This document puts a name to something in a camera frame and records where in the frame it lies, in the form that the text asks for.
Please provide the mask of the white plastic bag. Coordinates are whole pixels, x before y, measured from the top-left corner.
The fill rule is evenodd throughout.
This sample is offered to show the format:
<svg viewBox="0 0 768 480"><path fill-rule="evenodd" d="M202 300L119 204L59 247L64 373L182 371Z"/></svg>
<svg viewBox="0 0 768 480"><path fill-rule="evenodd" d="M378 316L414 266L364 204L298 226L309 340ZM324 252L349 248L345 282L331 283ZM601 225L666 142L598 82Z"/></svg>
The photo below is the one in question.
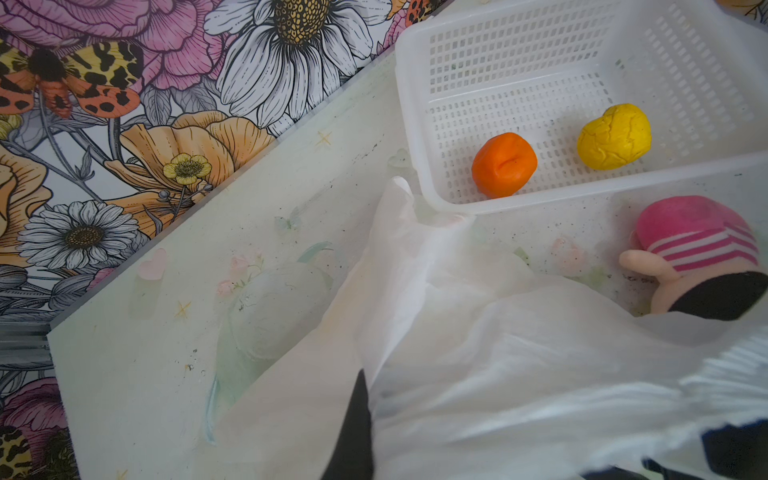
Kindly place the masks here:
<svg viewBox="0 0 768 480"><path fill-rule="evenodd" d="M221 417L254 479L321 479L364 371L375 479L566 479L767 416L767 305L635 317L417 216L402 178L319 325Z"/></svg>

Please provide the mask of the yellow toy lemon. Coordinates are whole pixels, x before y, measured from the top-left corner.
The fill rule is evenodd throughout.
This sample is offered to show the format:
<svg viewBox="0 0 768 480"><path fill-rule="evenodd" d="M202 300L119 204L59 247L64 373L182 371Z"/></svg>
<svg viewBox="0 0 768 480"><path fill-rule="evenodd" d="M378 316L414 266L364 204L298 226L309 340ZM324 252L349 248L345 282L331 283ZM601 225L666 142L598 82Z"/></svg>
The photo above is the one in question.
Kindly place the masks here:
<svg viewBox="0 0 768 480"><path fill-rule="evenodd" d="M593 170L615 170L629 165L652 148L652 129L646 114L632 104L608 108L586 124L577 140L581 161Z"/></svg>

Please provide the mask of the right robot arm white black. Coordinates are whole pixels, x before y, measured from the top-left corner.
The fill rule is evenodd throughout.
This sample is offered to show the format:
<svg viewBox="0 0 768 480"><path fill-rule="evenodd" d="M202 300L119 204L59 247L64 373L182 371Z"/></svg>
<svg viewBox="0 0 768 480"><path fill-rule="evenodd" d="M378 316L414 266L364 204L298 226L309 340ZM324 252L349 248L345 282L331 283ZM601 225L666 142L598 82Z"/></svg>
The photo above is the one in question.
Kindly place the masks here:
<svg viewBox="0 0 768 480"><path fill-rule="evenodd" d="M700 439L638 464L582 473L582 479L765 479L767 421L726 425Z"/></svg>

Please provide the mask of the orange toy orange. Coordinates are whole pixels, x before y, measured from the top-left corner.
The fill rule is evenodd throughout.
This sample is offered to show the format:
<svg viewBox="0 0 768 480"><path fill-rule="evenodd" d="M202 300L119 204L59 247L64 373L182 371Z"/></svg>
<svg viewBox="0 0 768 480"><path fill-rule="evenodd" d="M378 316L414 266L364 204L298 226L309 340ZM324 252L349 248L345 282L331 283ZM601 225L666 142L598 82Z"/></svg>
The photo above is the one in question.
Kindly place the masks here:
<svg viewBox="0 0 768 480"><path fill-rule="evenodd" d="M478 191L492 199L514 195L538 168L531 145L516 133L489 139L477 152L471 174Z"/></svg>

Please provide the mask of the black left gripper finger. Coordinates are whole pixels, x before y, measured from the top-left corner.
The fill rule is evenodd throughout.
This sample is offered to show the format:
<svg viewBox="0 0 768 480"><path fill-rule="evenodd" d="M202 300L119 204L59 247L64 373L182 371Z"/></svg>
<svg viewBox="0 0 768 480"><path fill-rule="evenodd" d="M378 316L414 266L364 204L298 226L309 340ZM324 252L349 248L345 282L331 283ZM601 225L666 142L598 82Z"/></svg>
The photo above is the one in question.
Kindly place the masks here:
<svg viewBox="0 0 768 480"><path fill-rule="evenodd" d="M363 370L358 372L335 449L322 480L372 480L371 414Z"/></svg>

